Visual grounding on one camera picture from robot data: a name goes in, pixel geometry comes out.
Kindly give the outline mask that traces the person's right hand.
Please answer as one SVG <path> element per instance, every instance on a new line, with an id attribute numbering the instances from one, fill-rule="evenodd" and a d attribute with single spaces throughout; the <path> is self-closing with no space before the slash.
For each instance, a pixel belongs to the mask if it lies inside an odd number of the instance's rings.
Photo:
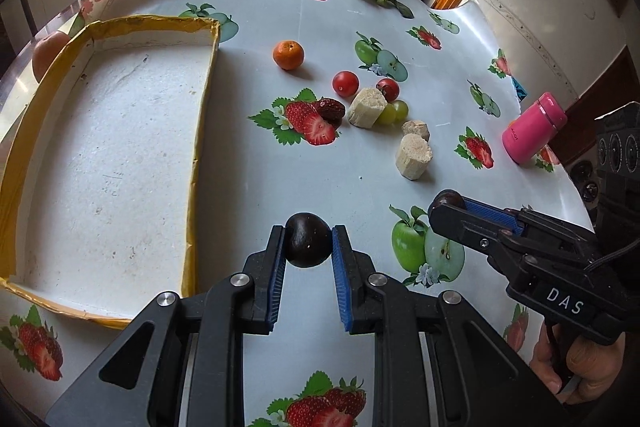
<path id="1" fill-rule="evenodd" d="M 562 392 L 561 377 L 552 367 L 554 354 L 546 323 L 542 323 L 529 367 L 561 402 L 585 403 L 599 399 L 612 387 L 623 367 L 625 347 L 625 333 L 621 333 L 611 346 L 601 346 L 578 337 L 567 352 L 566 366 L 579 378 L 579 384 L 572 392 Z"/>

